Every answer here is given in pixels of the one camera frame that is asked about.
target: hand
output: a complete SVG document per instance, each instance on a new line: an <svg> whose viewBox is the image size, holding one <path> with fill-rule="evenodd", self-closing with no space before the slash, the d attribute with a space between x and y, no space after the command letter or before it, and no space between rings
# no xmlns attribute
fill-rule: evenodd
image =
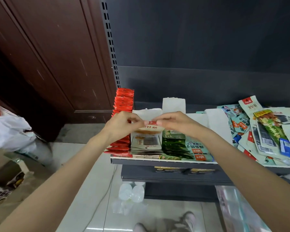
<svg viewBox="0 0 290 232"><path fill-rule="evenodd" d="M101 130L101 134L105 134L109 139L109 143L113 143L129 133L148 125L149 121L143 121L137 114L122 111L116 113Z"/></svg>
<svg viewBox="0 0 290 232"><path fill-rule="evenodd" d="M198 131L206 129L205 126L180 111L164 113L152 120L157 121L157 125L162 126L166 130L176 130L194 138L197 138Z"/></svg>

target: cable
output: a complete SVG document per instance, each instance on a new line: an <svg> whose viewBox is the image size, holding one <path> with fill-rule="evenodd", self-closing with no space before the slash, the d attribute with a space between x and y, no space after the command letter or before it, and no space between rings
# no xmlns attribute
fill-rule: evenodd
<svg viewBox="0 0 290 232"><path fill-rule="evenodd" d="M96 209L95 209L94 212L93 212L93 215L92 215L91 219L89 220L89 222L87 223L85 229L84 229L82 232L84 232L84 231L87 229L87 227L89 226L89 224L90 224L90 222L92 221L93 217L95 216L95 213L96 213L98 207L100 206L100 203L102 202L102 200L103 200L103 199L105 198L105 196L107 195L107 192L108 192L108 190L110 189L110 187L111 187L111 185L112 185L112 181L113 181L113 178L114 178L114 175L115 175L116 170L117 170L117 165L116 165L115 170L114 170L114 172L113 172L112 179L111 179L111 181L110 181L110 183L109 183L109 185L108 185L108 189L107 189L107 191L105 192L104 196L102 197L102 199L101 199L100 202L98 203Z"/></svg>

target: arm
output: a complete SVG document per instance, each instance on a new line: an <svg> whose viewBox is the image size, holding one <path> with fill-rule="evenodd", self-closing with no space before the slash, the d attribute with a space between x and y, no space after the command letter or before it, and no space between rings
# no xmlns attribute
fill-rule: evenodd
<svg viewBox="0 0 290 232"><path fill-rule="evenodd" d="M99 134L91 138L6 218L0 225L0 232L55 231L105 148L146 124L146 121L133 113L115 114Z"/></svg>
<svg viewBox="0 0 290 232"><path fill-rule="evenodd" d="M201 141L267 226L272 231L290 231L289 183L181 112L165 113L155 120Z"/></svg>

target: person's left hand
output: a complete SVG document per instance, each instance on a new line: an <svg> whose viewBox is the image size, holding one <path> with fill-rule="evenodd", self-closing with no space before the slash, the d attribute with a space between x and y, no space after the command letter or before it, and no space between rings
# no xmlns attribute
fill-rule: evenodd
<svg viewBox="0 0 290 232"><path fill-rule="evenodd" d="M122 111L116 113L101 130L102 134L105 134L109 139L109 143L113 143L129 133L148 125L149 121L142 120L137 114Z"/></svg>

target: shoe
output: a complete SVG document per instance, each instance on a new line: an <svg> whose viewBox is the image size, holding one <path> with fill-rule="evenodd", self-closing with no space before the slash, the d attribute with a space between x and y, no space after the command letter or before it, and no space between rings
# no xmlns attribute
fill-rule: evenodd
<svg viewBox="0 0 290 232"><path fill-rule="evenodd" d="M142 223L136 223L133 232L147 232L147 230Z"/></svg>
<svg viewBox="0 0 290 232"><path fill-rule="evenodd" d="M195 218L195 215L192 212L186 212L182 217L182 222L189 227L191 232L194 232L197 218Z"/></svg>

